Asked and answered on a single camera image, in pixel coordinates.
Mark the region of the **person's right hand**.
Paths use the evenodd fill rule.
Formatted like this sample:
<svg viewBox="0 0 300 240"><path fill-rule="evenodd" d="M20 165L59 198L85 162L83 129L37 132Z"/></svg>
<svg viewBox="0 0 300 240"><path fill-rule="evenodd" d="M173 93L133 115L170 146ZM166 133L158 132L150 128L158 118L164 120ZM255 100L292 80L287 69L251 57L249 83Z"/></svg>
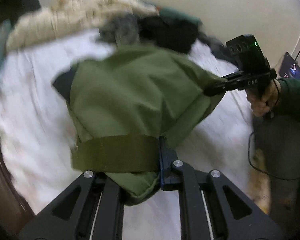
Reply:
<svg viewBox="0 0 300 240"><path fill-rule="evenodd" d="M262 117L278 104L281 95L281 85L277 79L271 81L262 96L258 96L251 89L246 89L245 92L253 115Z"/></svg>

